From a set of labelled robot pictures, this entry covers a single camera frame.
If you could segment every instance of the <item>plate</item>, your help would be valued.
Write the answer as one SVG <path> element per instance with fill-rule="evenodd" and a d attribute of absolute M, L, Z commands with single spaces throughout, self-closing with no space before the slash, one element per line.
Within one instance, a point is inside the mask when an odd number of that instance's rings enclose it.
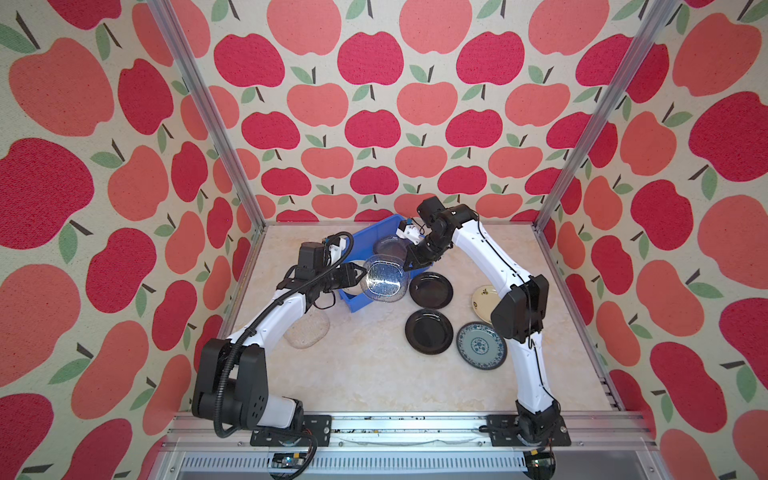
<path fill-rule="evenodd" d="M 497 369 L 507 359 L 507 343 L 483 322 L 467 323 L 458 329 L 456 348 L 469 365 L 480 370 Z"/>
<path fill-rule="evenodd" d="M 409 287 L 411 298 L 418 306 L 439 310 L 451 303 L 453 286 L 443 275 L 424 272 L 411 280 Z"/>
<path fill-rule="evenodd" d="M 451 346 L 453 326 L 437 310 L 421 309 L 408 317 L 406 339 L 417 352 L 437 355 Z"/>
<path fill-rule="evenodd" d="M 486 323 L 491 323 L 491 312 L 502 299 L 493 285 L 483 285 L 472 294 L 472 309 Z"/>

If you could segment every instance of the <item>table surface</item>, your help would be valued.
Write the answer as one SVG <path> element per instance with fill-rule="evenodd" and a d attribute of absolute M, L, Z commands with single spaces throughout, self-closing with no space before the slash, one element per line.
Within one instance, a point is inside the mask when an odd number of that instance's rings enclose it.
<path fill-rule="evenodd" d="M 265 307 L 275 285 L 296 262 L 299 246 L 358 225 L 269 226 L 236 320 L 245 325 Z M 544 319 L 544 358 L 552 394 L 563 410 L 610 410 L 598 376 L 576 331 L 544 254 L 528 225 L 486 225 L 498 244 L 523 268 L 550 283 Z M 440 311 L 454 332 L 479 318 L 471 306 L 475 290 L 489 284 L 458 248 L 446 252 L 432 271 L 445 275 L 453 301 Z M 329 305 L 323 294 L 317 304 Z M 267 353 L 270 393 L 300 399 L 307 411 L 325 412 L 484 412 L 515 409 L 517 381 L 511 358 L 491 371 L 470 366 L 455 342 L 427 356 L 406 340 L 405 323 L 420 307 L 407 295 L 395 303 L 373 302 L 356 313 L 337 300 L 328 310 L 310 309 L 299 322 L 327 316 L 325 337 L 307 349 L 282 338 Z"/>

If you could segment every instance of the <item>black cable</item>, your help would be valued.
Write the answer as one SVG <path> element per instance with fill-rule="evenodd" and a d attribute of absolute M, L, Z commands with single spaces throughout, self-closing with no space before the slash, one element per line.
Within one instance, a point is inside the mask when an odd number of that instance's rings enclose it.
<path fill-rule="evenodd" d="M 349 239 L 349 246 L 347 247 L 346 251 L 341 254 L 341 257 L 339 257 L 337 261 L 331 263 L 325 270 L 318 273 L 311 280 L 307 280 L 306 282 L 302 283 L 296 288 L 285 292 L 283 295 L 273 300 L 272 303 L 267 305 L 266 308 L 259 314 L 259 316 L 256 317 L 256 319 L 248 326 L 248 328 L 245 329 L 245 331 L 240 335 L 240 338 L 237 339 L 234 345 L 232 345 L 230 353 L 227 356 L 227 360 L 224 362 L 224 366 L 222 368 L 221 375 L 219 377 L 219 384 L 216 388 L 216 401 L 214 402 L 214 431 L 216 432 L 216 436 L 219 437 L 220 439 L 225 439 L 226 437 L 240 430 L 240 427 L 236 425 L 232 425 L 227 430 L 223 429 L 223 426 L 221 425 L 221 410 L 224 405 L 224 390 L 227 389 L 227 381 L 230 378 L 230 373 L 232 372 L 232 368 L 234 367 L 235 359 L 240 355 L 240 350 L 243 348 L 243 344 L 248 339 L 248 337 L 251 337 L 256 334 L 259 324 L 264 320 L 264 318 L 266 318 L 267 315 L 270 314 L 270 312 L 272 312 L 272 310 L 275 309 L 275 307 L 277 307 L 278 305 L 283 305 L 283 303 L 285 303 L 285 301 L 290 296 L 292 296 L 294 293 L 298 293 L 299 290 L 310 287 L 315 283 L 318 283 L 325 276 L 331 273 L 336 267 L 341 265 L 341 263 L 343 263 L 344 260 L 346 260 L 346 258 L 352 252 L 352 247 L 355 244 L 355 239 L 351 233 L 338 232 L 335 235 L 331 235 L 330 237 L 326 238 L 326 242 L 327 242 L 326 245 L 330 245 L 331 240 L 335 240 L 336 238 L 339 238 L 339 237 L 346 237 L 347 239 Z"/>

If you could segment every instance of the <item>metal bar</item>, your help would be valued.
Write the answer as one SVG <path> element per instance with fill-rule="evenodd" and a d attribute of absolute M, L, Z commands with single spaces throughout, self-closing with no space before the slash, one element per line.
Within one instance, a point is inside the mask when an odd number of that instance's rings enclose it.
<path fill-rule="evenodd" d="M 536 230 L 543 230 L 547 221 L 551 218 L 554 209 L 568 189 L 568 185 L 571 184 L 576 170 L 587 157 L 589 150 L 592 149 L 592 145 L 603 131 L 603 127 L 608 122 L 609 115 L 627 90 L 627 86 L 637 73 L 645 56 L 648 55 L 650 47 L 654 44 L 654 39 L 656 39 L 659 31 L 664 27 L 676 4 L 677 0 L 656 0 L 653 2 L 648 16 L 632 40 L 627 54 L 621 61 L 618 70 L 616 70 L 613 80 L 604 89 L 602 99 L 592 114 L 587 127 L 584 129 L 584 133 L 581 134 L 576 147 L 568 155 L 560 177 L 554 183 L 552 190 L 544 201 L 544 205 L 541 206 L 538 217 L 536 217 L 534 222 Z"/>
<path fill-rule="evenodd" d="M 147 3 L 165 42 L 168 44 L 168 48 L 174 56 L 174 60 L 176 60 L 181 77 L 189 88 L 190 95 L 192 95 L 197 110 L 200 112 L 200 117 L 203 119 L 208 133 L 210 133 L 211 140 L 219 151 L 224 168 L 232 179 L 243 208 L 251 221 L 256 224 L 257 229 L 260 232 L 263 231 L 264 216 L 256 202 L 256 197 L 250 190 L 245 170 L 237 159 L 237 152 L 230 143 L 227 131 L 223 127 L 224 122 L 219 115 L 214 98 L 210 95 L 205 81 L 197 69 L 197 62 L 192 55 L 187 37 L 184 35 L 184 30 L 179 24 L 170 0 L 147 0 Z"/>

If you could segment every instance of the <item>apple wallpaper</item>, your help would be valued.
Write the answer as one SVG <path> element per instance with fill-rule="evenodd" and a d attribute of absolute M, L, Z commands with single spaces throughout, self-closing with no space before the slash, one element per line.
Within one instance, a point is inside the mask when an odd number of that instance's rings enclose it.
<path fill-rule="evenodd" d="M 600 361 L 676 480 L 768 478 L 766 14 L 681 2 L 609 118 L 615 152 L 593 148 L 551 223 Z"/>
<path fill-rule="evenodd" d="M 229 309 L 253 228 L 157 51 L 143 2 L 0 6 L 2 480 L 146 478 Z"/>

